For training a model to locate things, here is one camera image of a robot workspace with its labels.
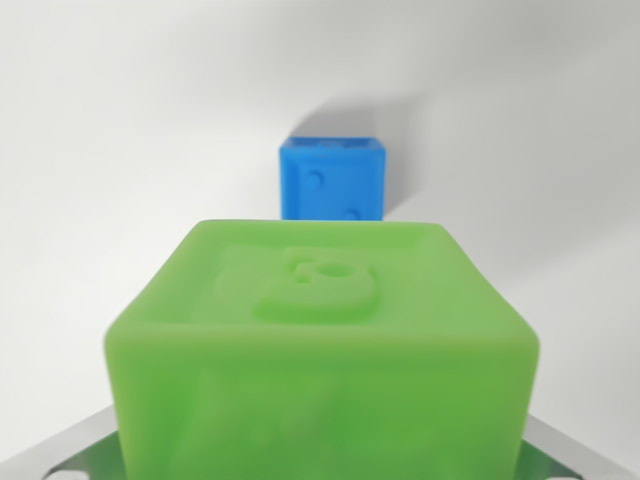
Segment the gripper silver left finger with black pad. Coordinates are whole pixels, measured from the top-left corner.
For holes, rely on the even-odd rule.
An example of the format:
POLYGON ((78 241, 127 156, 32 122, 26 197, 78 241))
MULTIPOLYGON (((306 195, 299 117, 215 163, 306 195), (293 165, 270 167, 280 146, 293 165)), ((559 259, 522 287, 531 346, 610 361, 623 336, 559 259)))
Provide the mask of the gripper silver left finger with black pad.
POLYGON ((80 479, 125 478, 113 407, 1 463, 2 479, 52 479, 61 471, 80 479))

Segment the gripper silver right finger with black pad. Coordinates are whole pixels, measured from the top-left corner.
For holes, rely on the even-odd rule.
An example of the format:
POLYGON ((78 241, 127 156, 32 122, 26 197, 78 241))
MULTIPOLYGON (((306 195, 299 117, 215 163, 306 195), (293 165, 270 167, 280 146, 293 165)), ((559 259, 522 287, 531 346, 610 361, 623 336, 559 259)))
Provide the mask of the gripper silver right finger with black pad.
POLYGON ((639 475, 529 415, 514 478, 636 480, 639 475))

